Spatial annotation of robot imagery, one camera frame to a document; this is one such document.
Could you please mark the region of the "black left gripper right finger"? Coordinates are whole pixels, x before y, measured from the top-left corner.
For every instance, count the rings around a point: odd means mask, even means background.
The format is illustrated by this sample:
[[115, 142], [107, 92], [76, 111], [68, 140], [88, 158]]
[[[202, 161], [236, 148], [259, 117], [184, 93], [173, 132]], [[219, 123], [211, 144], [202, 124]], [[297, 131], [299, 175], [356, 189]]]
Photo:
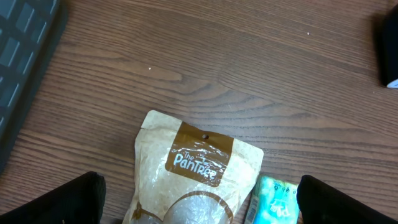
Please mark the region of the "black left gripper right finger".
[[297, 203], [304, 224], [397, 224], [397, 221], [332, 186], [303, 175]]

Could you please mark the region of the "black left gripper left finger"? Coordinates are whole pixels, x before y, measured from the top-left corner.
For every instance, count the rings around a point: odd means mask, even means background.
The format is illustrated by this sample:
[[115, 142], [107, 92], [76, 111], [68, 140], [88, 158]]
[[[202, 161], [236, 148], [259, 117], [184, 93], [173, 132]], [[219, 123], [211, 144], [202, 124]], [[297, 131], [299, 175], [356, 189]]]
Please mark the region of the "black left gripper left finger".
[[97, 224], [105, 196], [104, 177], [90, 171], [1, 215], [1, 224]]

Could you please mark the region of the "teal tissue packet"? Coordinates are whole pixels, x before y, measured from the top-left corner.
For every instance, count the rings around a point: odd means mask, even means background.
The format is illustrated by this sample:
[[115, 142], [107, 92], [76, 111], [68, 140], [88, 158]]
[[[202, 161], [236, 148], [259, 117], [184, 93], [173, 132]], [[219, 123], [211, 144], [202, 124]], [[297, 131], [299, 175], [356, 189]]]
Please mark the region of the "teal tissue packet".
[[297, 224], [297, 189], [297, 184], [259, 176], [244, 224]]

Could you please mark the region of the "white packet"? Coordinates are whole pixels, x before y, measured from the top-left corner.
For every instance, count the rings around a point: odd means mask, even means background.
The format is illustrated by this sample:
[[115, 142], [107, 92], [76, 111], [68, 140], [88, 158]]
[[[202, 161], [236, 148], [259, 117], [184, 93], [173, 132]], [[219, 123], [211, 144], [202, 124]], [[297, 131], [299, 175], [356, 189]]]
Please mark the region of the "white packet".
[[156, 110], [134, 143], [135, 192], [124, 223], [232, 223], [264, 153]]

